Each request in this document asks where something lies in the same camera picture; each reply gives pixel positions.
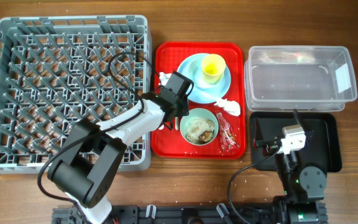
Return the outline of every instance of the wooden table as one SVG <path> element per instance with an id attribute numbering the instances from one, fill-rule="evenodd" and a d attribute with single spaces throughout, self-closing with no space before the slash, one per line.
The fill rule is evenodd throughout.
<path id="1" fill-rule="evenodd" d="M 358 1 L 15 2 L 0 0 L 0 18 L 143 14 L 154 50 L 169 40 L 222 41 L 237 44 L 247 58 L 255 45 L 346 46 L 358 88 Z M 358 223 L 358 99 L 333 114 L 343 169 L 328 175 L 324 201 L 330 223 Z M 249 163 L 249 150 L 234 161 L 153 156 L 147 171 L 117 175 L 108 198 L 114 205 L 216 205 L 227 202 L 229 178 Z M 45 197 L 35 180 L 35 175 L 0 175 L 0 223 L 50 223 L 52 208 L 64 203 Z M 44 182 L 49 191 L 62 195 Z M 235 184 L 237 202 L 271 201 L 283 192 L 275 172 L 251 170 Z"/>

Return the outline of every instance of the yellow cup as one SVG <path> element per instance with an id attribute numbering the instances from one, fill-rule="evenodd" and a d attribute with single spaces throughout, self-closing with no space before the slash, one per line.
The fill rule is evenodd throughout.
<path id="1" fill-rule="evenodd" d="M 209 54 L 201 61 L 203 79 L 206 83 L 214 84 L 223 75 L 226 62 L 217 54 Z"/>

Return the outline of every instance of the plastic wrapper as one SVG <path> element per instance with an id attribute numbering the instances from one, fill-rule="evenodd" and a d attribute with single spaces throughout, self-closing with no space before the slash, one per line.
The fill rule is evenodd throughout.
<path id="1" fill-rule="evenodd" d="M 215 112 L 216 118 L 219 123 L 219 130 L 221 133 L 221 148 L 223 151 L 230 151 L 240 148 L 240 145 L 236 143 L 234 132 L 231 125 L 223 118 L 221 112 Z"/>

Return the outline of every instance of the gray dish rack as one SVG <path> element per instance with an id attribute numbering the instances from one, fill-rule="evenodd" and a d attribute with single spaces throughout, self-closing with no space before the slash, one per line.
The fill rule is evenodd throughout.
<path id="1" fill-rule="evenodd" d="M 144 16 L 1 19 L 0 174 L 37 173 L 79 119 L 96 123 L 133 107 L 135 96 L 108 75 L 107 62 L 124 51 L 151 61 L 151 47 Z M 112 64 L 138 95 L 149 91 L 151 68 L 141 58 Z M 147 169 L 150 160 L 148 133 L 128 147 L 119 171 Z"/>

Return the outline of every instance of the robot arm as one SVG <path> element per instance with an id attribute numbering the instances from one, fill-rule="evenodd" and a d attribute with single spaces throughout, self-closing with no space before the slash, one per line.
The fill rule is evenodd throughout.
<path id="1" fill-rule="evenodd" d="M 87 119 L 77 122 L 63 147 L 126 121 L 98 138 L 77 144 L 56 158 L 49 167 L 48 178 L 79 202 L 91 223 L 102 223 L 111 211 L 111 204 L 105 195 L 127 146 L 143 134 L 156 130 L 161 124 L 172 123 L 175 117 L 188 115 L 186 93 L 193 85 L 190 79 L 174 72 L 167 84 L 160 87 L 158 95 L 152 92 L 143 94 L 139 102 L 125 113 L 96 124 Z M 79 152 L 90 151 L 99 155 L 95 164 L 79 155 Z"/>
<path id="2" fill-rule="evenodd" d="M 266 156 L 275 155 L 277 173 L 282 181 L 284 196 L 273 198 L 274 213 L 279 223 L 325 223 L 318 200 L 324 199 L 326 173 L 315 164 L 305 164 L 299 150 L 308 147 L 306 139 L 313 131 L 305 131 L 298 112 L 293 111 L 296 125 L 283 127 L 282 134 L 265 140 L 256 119 L 254 146 L 262 147 Z"/>

